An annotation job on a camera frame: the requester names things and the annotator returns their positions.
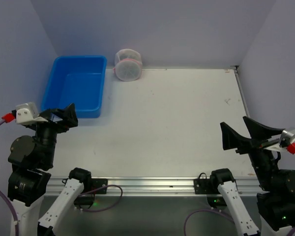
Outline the white mesh laundry bag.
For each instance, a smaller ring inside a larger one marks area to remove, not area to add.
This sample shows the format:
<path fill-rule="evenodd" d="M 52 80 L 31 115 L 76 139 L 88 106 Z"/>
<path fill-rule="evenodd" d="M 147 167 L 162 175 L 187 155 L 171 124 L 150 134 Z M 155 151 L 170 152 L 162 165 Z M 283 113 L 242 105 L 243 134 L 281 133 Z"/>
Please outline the white mesh laundry bag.
<path fill-rule="evenodd" d="M 119 50 L 115 55 L 114 74 L 124 82 L 139 79 L 142 75 L 141 54 L 132 49 Z"/>

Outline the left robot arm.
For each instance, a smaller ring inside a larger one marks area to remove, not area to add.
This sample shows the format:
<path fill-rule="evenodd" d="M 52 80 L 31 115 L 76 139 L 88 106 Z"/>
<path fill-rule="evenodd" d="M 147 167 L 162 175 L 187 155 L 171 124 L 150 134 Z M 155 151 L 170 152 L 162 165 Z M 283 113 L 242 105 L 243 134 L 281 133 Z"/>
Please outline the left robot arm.
<path fill-rule="evenodd" d="M 18 137 L 10 147 L 8 162 L 12 174 L 8 180 L 9 204 L 17 236 L 54 236 L 59 224 L 83 192 L 90 190 L 91 173 L 81 168 L 70 171 L 63 190 L 43 216 L 39 215 L 51 178 L 57 135 L 78 126 L 75 105 L 38 112 L 34 103 L 16 106 L 16 123 L 35 131 L 34 136 Z"/>

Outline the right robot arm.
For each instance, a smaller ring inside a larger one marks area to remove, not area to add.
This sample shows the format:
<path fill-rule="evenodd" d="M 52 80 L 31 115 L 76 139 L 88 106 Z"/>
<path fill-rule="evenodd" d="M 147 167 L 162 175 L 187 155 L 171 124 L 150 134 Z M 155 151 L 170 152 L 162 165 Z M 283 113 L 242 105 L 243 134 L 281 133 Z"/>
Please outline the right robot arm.
<path fill-rule="evenodd" d="M 295 170 L 280 169 L 278 162 L 283 151 L 295 154 L 295 128 L 272 128 L 249 117 L 243 120 L 249 138 L 220 123 L 222 148 L 248 154 L 263 190 L 257 194 L 262 227 L 259 229 L 250 217 L 229 169 L 212 171 L 209 181 L 222 195 L 239 236 L 291 236 L 295 233 Z"/>

